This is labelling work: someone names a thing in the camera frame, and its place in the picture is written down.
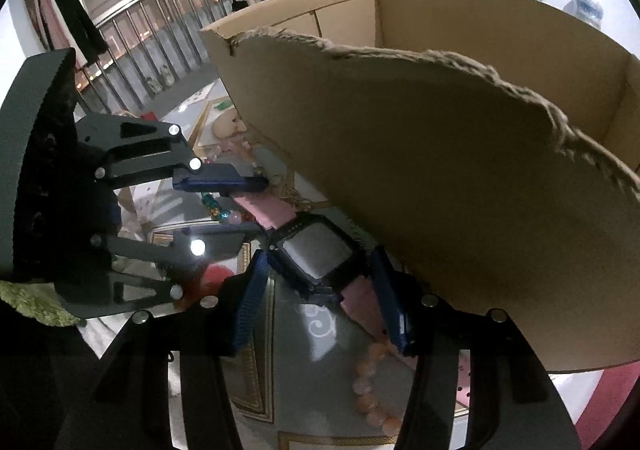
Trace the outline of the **pink square smartwatch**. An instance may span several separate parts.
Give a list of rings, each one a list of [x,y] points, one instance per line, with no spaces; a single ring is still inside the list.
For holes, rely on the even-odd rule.
[[[376,340],[404,349],[409,320],[384,248],[368,251],[326,216],[298,212],[269,193],[239,193],[233,201],[266,230],[271,266],[305,302],[340,307]]]

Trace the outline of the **green fuzzy sleeve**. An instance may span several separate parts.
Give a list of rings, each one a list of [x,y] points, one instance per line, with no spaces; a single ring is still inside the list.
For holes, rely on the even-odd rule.
[[[1,281],[0,296],[2,302],[12,306],[19,314],[45,326],[66,328],[80,323],[79,318],[62,306],[51,283],[23,284]]]

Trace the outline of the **hanging clothes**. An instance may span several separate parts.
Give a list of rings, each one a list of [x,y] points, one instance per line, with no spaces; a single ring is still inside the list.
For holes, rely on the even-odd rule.
[[[49,50],[73,49],[75,69],[96,63],[108,46],[80,0],[34,0],[34,22]]]

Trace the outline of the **brown cardboard box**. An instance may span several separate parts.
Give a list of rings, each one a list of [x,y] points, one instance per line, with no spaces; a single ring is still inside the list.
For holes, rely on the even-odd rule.
[[[534,0],[266,0],[202,29],[242,120],[547,370],[639,357],[639,60]]]

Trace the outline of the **blue water jug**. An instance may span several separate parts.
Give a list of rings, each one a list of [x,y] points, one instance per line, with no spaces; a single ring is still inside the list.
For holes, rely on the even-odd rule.
[[[602,26],[603,9],[593,0],[570,0],[563,11],[598,30]]]

